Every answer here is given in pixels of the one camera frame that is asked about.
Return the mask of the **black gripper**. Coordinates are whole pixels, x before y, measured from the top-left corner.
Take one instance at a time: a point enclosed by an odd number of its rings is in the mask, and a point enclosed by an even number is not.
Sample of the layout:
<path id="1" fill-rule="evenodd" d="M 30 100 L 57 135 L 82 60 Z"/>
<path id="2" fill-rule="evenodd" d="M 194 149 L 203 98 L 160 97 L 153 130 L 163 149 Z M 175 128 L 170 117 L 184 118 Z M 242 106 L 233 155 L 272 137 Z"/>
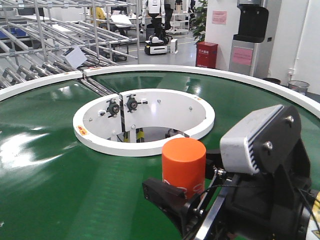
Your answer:
<path id="1" fill-rule="evenodd" d="M 317 240 L 320 194 L 311 189 L 310 160 L 302 140 L 273 173 L 224 169 L 221 151 L 206 151 L 211 185 L 197 196 L 196 216 L 183 225 L 186 240 Z"/>

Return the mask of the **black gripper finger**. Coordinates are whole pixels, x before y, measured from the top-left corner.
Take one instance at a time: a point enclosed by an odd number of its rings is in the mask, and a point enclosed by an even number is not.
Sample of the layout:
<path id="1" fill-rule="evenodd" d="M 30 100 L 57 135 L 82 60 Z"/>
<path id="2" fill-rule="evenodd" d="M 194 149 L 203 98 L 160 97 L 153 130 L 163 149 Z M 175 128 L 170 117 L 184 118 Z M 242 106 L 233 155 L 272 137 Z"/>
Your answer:
<path id="1" fill-rule="evenodd" d="M 198 195 L 187 199 L 181 188 L 150 177 L 142 182 L 144 198 L 159 208 L 174 225 L 187 225 L 195 218 Z"/>

